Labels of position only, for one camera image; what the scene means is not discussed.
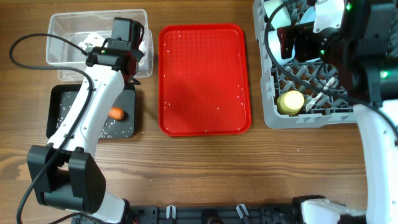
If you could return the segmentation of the white paper napkin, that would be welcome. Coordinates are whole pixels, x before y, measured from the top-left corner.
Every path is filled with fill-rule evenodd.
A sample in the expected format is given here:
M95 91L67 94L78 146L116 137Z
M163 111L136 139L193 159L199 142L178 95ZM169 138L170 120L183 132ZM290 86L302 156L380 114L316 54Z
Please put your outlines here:
M105 38L103 38L97 32L90 32L88 36L81 42L78 43L79 48L83 49L85 52L90 52L93 47L101 46L104 42ZM139 66L143 66L146 61L146 38L140 43L139 50L144 53L143 58L139 62Z

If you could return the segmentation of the orange carrot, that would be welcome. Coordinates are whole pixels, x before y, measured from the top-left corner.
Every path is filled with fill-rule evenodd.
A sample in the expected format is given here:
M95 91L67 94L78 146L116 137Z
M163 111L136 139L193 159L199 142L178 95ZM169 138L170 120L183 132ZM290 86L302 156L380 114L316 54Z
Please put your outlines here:
M108 117L116 121L123 120L124 115L125 115L124 110L118 107L112 107L108 113Z

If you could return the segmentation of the white plastic spoon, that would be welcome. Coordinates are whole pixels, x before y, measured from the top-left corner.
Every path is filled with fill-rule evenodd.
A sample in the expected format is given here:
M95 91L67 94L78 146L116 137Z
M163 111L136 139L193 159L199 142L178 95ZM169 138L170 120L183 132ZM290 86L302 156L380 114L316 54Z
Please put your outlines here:
M323 90L328 90L332 86L332 84L334 84L334 82L335 82L335 77L331 77L327 81L326 85L323 87ZM322 97L322 95L323 93L321 92L318 93L316 97L311 98L311 100L305 105L305 111L309 112L312 109L312 107L315 105L315 103Z

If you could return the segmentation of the mint green bowl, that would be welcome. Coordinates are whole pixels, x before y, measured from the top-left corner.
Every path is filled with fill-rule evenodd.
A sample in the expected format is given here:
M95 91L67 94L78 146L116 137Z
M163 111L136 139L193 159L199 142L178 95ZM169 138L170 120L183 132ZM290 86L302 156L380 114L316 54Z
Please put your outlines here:
M271 17L272 13L282 5L282 0L268 0L264 2L264 10L268 18ZM287 27L292 24L290 15L286 7L281 8L277 11L273 20L271 21L272 27L277 30L280 27Z

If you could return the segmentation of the light blue rice bowl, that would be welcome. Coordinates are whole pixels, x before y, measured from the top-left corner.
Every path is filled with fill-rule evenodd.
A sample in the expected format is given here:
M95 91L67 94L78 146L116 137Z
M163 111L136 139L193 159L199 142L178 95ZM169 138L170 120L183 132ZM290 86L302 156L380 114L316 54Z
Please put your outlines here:
M271 53L273 54L275 60L280 65L285 65L286 63L290 62L295 56L295 49L292 50L292 54L290 57L283 59L281 54L280 48L280 41L277 35L277 31L273 30L268 33L268 43Z

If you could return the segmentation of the yellow plastic cup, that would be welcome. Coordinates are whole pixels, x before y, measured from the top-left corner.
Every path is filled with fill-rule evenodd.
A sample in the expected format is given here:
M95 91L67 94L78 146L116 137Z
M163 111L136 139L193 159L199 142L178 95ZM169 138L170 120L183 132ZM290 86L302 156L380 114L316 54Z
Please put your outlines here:
M301 92L290 90L277 99L277 110L280 114L295 116L304 105L305 99Z

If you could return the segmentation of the large light blue plate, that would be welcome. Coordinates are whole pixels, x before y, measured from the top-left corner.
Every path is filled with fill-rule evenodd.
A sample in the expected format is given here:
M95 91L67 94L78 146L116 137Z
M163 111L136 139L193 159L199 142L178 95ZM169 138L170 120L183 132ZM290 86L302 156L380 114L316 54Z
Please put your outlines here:
M314 23L315 22L315 9L314 7L309 7L303 14L299 24ZM319 59L317 49L317 40L315 34L313 33L313 27L311 26L308 30L304 30L300 38L300 43L298 45L300 49L298 50L300 56L298 61L312 63Z

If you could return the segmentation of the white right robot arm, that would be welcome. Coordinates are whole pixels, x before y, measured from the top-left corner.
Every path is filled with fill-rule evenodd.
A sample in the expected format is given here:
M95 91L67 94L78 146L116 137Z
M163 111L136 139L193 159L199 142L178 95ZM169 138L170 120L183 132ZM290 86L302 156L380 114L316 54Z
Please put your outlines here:
M282 58L335 67L361 135L368 188L364 211L321 197L297 198L300 223L397 222L397 57L389 54L396 1L310 1L312 22L293 25L287 4L268 11Z

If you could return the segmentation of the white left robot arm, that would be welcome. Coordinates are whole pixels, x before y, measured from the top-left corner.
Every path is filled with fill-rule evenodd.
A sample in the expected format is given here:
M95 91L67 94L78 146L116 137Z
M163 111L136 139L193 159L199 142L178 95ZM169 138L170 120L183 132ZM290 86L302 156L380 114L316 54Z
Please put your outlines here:
M39 204L98 223L126 222L129 204L106 190L95 151L113 103L137 72L143 34L140 22L116 17L111 37L86 56L83 83L62 125L27 155Z

